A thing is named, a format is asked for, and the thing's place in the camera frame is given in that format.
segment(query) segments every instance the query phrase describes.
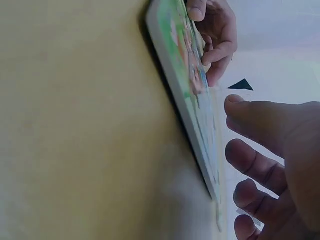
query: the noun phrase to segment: fingernail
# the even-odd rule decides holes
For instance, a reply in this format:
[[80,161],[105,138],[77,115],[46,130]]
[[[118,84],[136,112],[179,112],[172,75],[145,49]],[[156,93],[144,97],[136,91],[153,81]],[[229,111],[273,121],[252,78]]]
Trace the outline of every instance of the fingernail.
[[189,13],[189,17],[196,22],[200,22],[204,19],[204,15],[197,7],[188,7],[187,11]]
[[237,189],[235,189],[235,191],[234,191],[234,193],[233,193],[233,201],[234,201],[235,203],[238,203],[238,199],[239,199],[239,195],[238,195],[237,192],[238,192]]
[[245,100],[240,97],[239,95],[230,95],[227,97],[227,100],[230,102],[230,103],[233,103],[233,104],[236,104],[236,103],[241,103],[241,102],[244,102]]

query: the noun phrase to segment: yellow wall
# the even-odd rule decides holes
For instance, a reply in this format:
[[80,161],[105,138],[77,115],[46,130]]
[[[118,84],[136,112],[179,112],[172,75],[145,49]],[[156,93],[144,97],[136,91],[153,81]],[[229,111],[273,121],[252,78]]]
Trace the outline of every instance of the yellow wall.
[[3,0],[0,239],[201,240],[215,204],[138,26],[144,0]]

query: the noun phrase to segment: dark triangular shape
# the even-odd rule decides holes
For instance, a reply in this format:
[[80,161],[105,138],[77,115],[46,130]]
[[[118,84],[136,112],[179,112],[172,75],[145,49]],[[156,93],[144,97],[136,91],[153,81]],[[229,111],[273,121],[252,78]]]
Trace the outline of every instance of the dark triangular shape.
[[237,84],[228,87],[228,89],[246,89],[253,91],[253,88],[250,86],[250,84],[247,82],[246,79],[243,79],[242,81],[238,82]]

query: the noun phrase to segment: skin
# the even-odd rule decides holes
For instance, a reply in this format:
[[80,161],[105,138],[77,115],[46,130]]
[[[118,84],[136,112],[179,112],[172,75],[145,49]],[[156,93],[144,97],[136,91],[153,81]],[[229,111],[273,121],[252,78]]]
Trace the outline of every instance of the skin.
[[188,0],[186,7],[205,41],[202,63],[211,65],[207,80],[213,87],[238,48],[236,16],[226,0]]
[[265,224],[260,232],[249,216],[234,223],[239,240],[320,239],[320,103],[301,105],[225,100],[227,126],[274,154],[285,167],[239,139],[226,147],[227,161],[279,196],[247,179],[234,192],[235,204]]

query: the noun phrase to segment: finger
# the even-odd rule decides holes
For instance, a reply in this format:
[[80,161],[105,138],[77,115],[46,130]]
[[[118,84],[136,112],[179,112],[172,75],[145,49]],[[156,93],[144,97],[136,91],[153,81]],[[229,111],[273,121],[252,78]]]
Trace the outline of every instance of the finger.
[[225,148],[225,156],[235,169],[256,180],[278,196],[287,189],[284,166],[263,156],[242,140],[230,141]]
[[235,235],[238,240],[256,240],[260,231],[251,217],[240,215],[234,221]]
[[234,191],[233,200],[235,205],[258,219],[262,223],[274,220],[277,200],[267,193],[257,189],[251,179],[240,182]]
[[211,63],[216,63],[234,53],[233,43],[225,41],[219,44],[215,49],[205,53],[202,57],[202,63],[204,66],[208,66]]
[[203,51],[205,53],[212,51],[214,49],[214,47],[213,47],[213,42],[212,42],[211,37],[209,37],[208,35],[202,34],[202,38],[205,42],[205,46],[204,46]]
[[191,20],[201,22],[205,19],[207,0],[188,0],[186,8]]
[[308,115],[299,105],[267,101],[247,102],[230,95],[224,103],[227,125],[236,133],[283,157],[285,141]]
[[231,62],[232,56],[227,56],[226,58],[214,62],[208,72],[206,73],[206,78],[209,87],[214,87],[218,80],[224,75],[229,63]]

